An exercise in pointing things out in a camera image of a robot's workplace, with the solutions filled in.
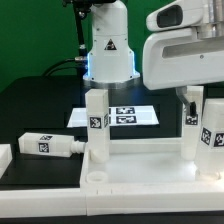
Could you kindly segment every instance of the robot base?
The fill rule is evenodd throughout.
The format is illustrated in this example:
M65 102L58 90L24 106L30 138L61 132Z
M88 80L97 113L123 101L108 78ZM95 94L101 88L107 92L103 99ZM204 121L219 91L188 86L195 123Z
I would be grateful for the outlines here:
M97 89L123 89L129 86L134 86L140 83L140 75L136 72L130 80L125 82L95 82L94 80L89 80L88 76L83 77L83 82L85 86L89 86Z

